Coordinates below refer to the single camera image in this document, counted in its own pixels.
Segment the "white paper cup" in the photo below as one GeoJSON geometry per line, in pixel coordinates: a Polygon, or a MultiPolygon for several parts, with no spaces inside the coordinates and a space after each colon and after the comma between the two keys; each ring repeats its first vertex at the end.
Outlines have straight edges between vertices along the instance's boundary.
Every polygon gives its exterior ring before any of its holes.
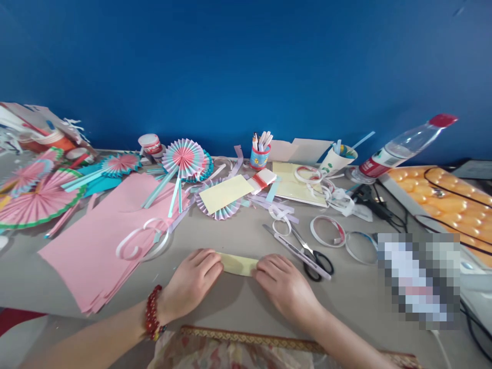
{"type": "Polygon", "coordinates": [[[320,170],[325,170],[328,173],[328,177],[335,175],[340,169],[345,168],[347,165],[352,163],[355,159],[357,159],[357,152],[355,150],[352,150],[347,145],[344,145],[345,149],[347,152],[352,151],[353,152],[353,159],[348,159],[343,156],[338,155],[335,153],[335,150],[333,150],[333,147],[328,151],[326,158],[323,160],[321,165],[319,166],[320,170]]]}

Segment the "red bottle cap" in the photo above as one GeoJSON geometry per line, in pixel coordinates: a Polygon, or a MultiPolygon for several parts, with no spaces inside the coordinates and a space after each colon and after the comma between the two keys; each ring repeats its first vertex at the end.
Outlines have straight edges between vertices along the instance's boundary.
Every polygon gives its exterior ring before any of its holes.
{"type": "Polygon", "coordinates": [[[454,122],[458,120],[458,117],[455,117],[451,114],[439,114],[434,118],[429,120],[429,124],[432,124],[435,127],[446,128],[452,125],[454,122]]]}

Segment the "pen holder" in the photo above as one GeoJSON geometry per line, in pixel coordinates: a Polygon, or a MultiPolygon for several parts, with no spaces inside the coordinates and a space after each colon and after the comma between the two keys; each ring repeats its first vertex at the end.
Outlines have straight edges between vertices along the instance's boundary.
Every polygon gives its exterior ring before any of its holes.
{"type": "Polygon", "coordinates": [[[347,145],[344,145],[344,153],[352,153],[352,156],[354,158],[346,158],[341,155],[338,155],[335,152],[335,150],[333,150],[332,147],[326,154],[326,158],[319,166],[319,169],[326,170],[326,172],[328,173],[328,177],[331,177],[332,175],[336,174],[340,169],[345,168],[347,165],[352,163],[352,161],[357,159],[358,156],[357,151],[353,150],[347,145]]]}
{"type": "Polygon", "coordinates": [[[262,170],[267,166],[268,156],[270,155],[270,150],[272,149],[271,145],[268,145],[268,150],[266,151],[258,151],[255,150],[254,147],[251,147],[251,158],[250,158],[250,167],[254,170],[262,170]]]}

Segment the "red beaded bracelet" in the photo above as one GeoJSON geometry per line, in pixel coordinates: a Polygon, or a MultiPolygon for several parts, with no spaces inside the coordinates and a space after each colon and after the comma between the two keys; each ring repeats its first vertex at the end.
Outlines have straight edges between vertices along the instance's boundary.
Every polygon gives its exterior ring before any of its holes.
{"type": "Polygon", "coordinates": [[[153,341],[157,341],[159,336],[164,333],[167,325],[160,325],[157,320],[157,294],[162,290],[158,284],[147,299],[147,308],[145,311],[145,329],[153,341]]]}

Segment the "hand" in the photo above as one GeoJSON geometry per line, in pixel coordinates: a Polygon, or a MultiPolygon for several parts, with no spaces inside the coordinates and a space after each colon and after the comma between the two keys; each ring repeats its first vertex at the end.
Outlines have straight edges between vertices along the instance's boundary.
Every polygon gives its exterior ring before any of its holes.
{"type": "Polygon", "coordinates": [[[292,324],[309,333],[325,311],[308,281],[284,256],[267,255],[252,270],[277,310],[292,324]]]}
{"type": "Polygon", "coordinates": [[[159,295],[159,321],[167,324],[193,311],[215,284],[224,265],[213,249],[198,249],[178,266],[159,295]]]}

